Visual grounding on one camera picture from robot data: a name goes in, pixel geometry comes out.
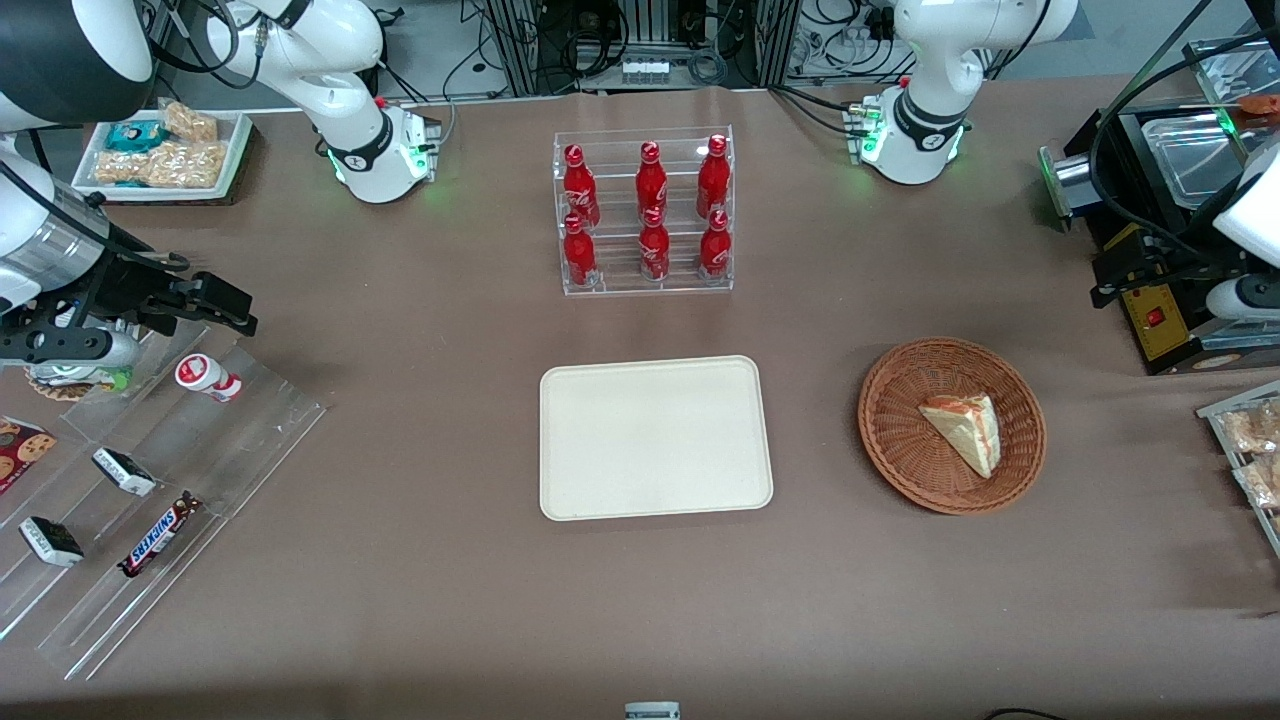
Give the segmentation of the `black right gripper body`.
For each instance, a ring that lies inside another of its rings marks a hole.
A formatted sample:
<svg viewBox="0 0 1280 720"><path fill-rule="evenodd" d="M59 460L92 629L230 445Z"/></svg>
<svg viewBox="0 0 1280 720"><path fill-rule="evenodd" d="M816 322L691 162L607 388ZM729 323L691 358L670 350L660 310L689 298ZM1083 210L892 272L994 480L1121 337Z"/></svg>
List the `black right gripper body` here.
<svg viewBox="0 0 1280 720"><path fill-rule="evenodd" d="M180 275L189 269L187 258L177 252L142 252L131 259L105 251L76 282L76 327L88 327L93 318L127 322L161 331L169 318L191 319L193 309L179 288Z"/></svg>

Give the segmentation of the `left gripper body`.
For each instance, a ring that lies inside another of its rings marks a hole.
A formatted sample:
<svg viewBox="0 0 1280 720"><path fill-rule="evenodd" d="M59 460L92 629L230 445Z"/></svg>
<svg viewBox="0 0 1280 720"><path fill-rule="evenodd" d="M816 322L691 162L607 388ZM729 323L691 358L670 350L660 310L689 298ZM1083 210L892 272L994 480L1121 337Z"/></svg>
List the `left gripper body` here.
<svg viewBox="0 0 1280 720"><path fill-rule="evenodd" d="M1204 304L1210 291L1226 274L1226 252L1220 247L1204 247L1198 238L1179 245L1152 232L1139 232L1138 237L1152 268L1146 273L1146 282L1135 287L1137 296L1166 286L1180 304Z"/></svg>

